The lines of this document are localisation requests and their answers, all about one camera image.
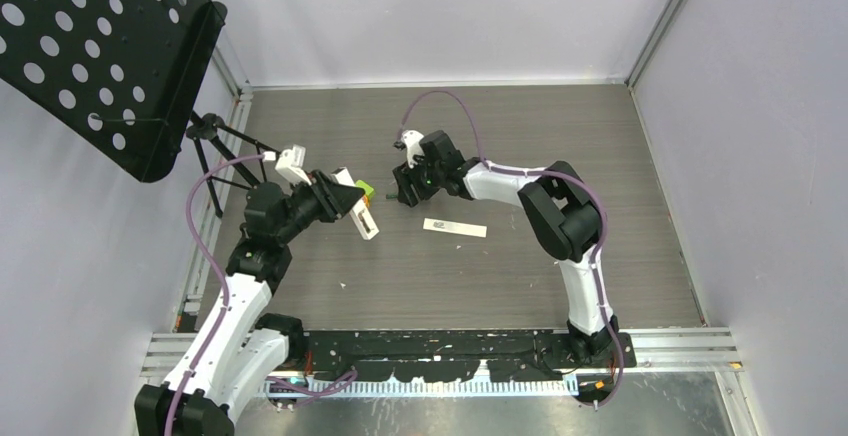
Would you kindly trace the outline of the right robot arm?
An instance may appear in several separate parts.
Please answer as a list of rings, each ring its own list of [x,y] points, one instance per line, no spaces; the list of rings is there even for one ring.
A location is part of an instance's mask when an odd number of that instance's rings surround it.
[[[405,160],[392,174],[400,203],[414,207],[439,191],[469,201],[518,207],[536,241],[560,268],[568,300],[567,344],[574,359],[596,366],[611,351],[618,323],[608,302],[601,251],[607,218],[573,167],[519,168],[466,158],[442,130],[405,130],[394,144]]]

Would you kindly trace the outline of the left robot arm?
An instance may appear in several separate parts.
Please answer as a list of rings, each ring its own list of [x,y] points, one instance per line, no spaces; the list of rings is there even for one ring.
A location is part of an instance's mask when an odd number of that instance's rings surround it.
[[[232,435],[248,402],[277,367],[307,354],[300,319],[265,311],[292,261],[291,242],[312,223],[365,210],[349,170],[296,176],[289,193],[264,182],[246,196],[241,237],[230,254],[217,308],[159,385],[134,402],[141,435]]]

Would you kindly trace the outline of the long white remote cover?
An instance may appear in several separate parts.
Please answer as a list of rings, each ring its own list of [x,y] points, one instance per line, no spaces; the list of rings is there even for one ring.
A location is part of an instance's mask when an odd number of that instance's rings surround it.
[[[476,238],[486,238],[488,232],[488,228],[484,225],[467,224],[432,218],[424,219],[423,229],[428,231]]]

